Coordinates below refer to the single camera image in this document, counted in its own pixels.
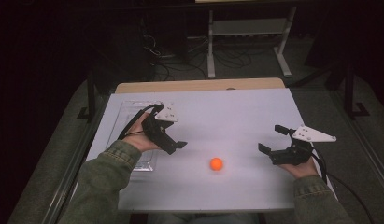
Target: white bracket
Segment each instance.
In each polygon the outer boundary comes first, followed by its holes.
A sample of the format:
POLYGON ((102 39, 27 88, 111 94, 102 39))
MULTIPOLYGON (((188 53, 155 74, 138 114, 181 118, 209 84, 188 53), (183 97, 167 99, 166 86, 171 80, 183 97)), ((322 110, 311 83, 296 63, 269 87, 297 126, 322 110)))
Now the white bracket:
POLYGON ((174 109, 174 104, 163 103, 163 105, 164 108, 158 114, 156 114, 154 118, 156 118, 157 120, 178 122, 179 118, 174 109))
POLYGON ((305 142, 335 142, 336 137, 330 136, 326 133, 322 133, 315 129, 302 125, 296 132, 294 132, 293 138, 299 139, 305 142))

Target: person's right hand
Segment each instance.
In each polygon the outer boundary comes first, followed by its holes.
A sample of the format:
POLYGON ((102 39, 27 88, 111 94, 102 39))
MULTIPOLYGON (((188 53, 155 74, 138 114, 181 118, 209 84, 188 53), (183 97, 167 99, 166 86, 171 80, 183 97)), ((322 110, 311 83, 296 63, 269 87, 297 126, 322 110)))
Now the person's right hand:
POLYGON ((279 167, 288 171, 296 179, 306 177, 306 176, 311 176, 311 175, 318 175, 318 172, 312 157, 310 157, 310 159, 308 159, 307 162, 300 163, 299 165, 281 164, 279 165, 279 167))

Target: ping pong ball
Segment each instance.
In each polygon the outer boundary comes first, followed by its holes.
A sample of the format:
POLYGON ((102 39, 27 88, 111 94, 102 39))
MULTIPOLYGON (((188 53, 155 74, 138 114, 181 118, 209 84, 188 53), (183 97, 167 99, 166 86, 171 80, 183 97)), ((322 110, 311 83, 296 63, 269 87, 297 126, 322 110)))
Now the ping pong ball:
POLYGON ((211 169, 214 171, 219 171, 223 167, 223 162, 220 158, 213 158, 209 164, 211 169))

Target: person's left hand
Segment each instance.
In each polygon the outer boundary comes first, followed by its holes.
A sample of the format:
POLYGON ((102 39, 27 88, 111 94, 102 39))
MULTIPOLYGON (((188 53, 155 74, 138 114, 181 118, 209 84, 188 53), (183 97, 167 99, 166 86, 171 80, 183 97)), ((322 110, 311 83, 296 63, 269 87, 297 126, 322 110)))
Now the person's left hand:
POLYGON ((122 141, 133 145, 138 148, 139 151, 144 152, 153 149, 159 149, 159 147, 150 141, 147 136, 143 133, 142 121, 149 115, 144 113, 134 124, 131 126, 127 133, 133 133, 126 135, 122 141))

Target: forearm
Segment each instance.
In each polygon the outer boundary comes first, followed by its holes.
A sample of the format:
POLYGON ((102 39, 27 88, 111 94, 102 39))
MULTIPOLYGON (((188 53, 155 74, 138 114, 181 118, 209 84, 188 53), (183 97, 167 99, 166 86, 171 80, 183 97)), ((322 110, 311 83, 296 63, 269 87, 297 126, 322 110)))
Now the forearm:
POLYGON ((116 141, 80 168, 78 188, 60 223, 114 223, 119 191, 127 187, 141 152, 116 141))
POLYGON ((297 223, 354 223, 332 191, 315 176, 294 181, 294 206, 297 223))

